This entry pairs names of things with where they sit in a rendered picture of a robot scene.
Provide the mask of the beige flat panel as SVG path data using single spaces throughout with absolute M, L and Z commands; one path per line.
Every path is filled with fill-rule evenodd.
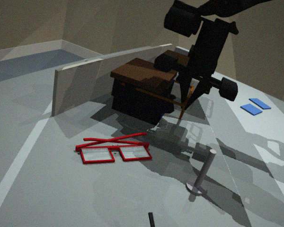
M 139 58 L 154 63 L 173 44 L 139 49 L 55 69 L 52 115 L 57 116 L 94 98 L 109 93 L 115 78 L 111 71 Z

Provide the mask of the red glasses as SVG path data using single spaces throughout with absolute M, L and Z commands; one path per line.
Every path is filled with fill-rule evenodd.
M 122 139 L 127 139 L 136 136 L 143 136 L 143 135 L 147 135 L 146 132 L 131 134 L 113 139 L 84 138 L 83 139 L 84 141 L 96 141 L 96 142 L 77 145 L 76 151 L 80 152 L 83 164 L 115 162 L 111 150 L 119 150 L 119 153 L 123 161 L 152 160 L 152 156 L 147 150 L 147 148 L 149 147 L 149 143 L 120 141 Z M 133 144 L 133 145 L 118 144 L 117 146 L 115 146 L 113 144 L 112 146 L 92 147 L 93 145 L 106 143 L 106 142 Z

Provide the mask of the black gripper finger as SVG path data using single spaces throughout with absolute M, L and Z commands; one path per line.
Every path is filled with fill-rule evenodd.
M 181 103 L 184 103 L 186 98 L 187 98 L 187 95 L 188 95 L 188 90 L 189 90 L 189 87 L 190 87 L 190 83 L 191 83 L 191 79 L 189 79 L 188 82 L 184 81 L 184 80 L 181 80 L 179 78 L 176 78 L 176 81 L 180 83 L 180 91 L 181 91 Z
M 185 106 L 185 109 L 186 110 L 196 99 L 198 99 L 201 95 L 203 94 L 209 94 L 210 93 L 210 90 L 207 90 L 203 87 L 200 87 L 200 81 L 199 83 L 197 84 L 194 92 L 192 93 L 187 105 Z

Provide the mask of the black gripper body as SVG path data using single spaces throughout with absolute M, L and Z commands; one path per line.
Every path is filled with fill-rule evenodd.
M 221 97 L 234 101 L 238 94 L 237 83 L 224 77 L 222 80 L 212 77 L 220 53 L 196 41 L 187 66 L 178 63 L 178 57 L 165 52 L 156 58 L 154 68 L 165 73 L 171 69 L 175 70 L 179 72 L 179 79 L 188 82 L 189 79 L 194 78 L 200 81 L 200 87 L 207 90 L 215 87 L 219 89 Z

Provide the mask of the blue flat rectangular plate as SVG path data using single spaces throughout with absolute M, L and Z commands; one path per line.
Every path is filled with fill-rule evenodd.
M 246 104 L 241 106 L 240 108 L 242 108 L 243 110 L 247 111 L 248 113 L 250 113 L 251 115 L 255 116 L 259 113 L 262 113 L 262 111 L 258 108 L 256 108 L 255 106 L 253 106 L 252 104 Z
M 261 100 L 257 99 L 257 98 L 249 98 L 249 100 L 251 102 L 253 102 L 254 104 L 258 105 L 261 109 L 265 110 L 265 109 L 271 109 L 270 106 L 267 106 L 265 103 L 263 103 Z

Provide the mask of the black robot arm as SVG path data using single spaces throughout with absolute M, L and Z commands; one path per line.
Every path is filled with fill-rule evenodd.
M 197 42 L 216 51 L 222 51 L 229 32 L 237 35 L 236 22 L 228 23 L 221 19 L 210 21 L 202 16 L 217 15 L 230 17 L 259 3 L 271 0 L 209 0 L 196 8 L 182 1 L 174 0 L 164 19 L 164 28 L 190 37 L 196 35 L 203 21 Z

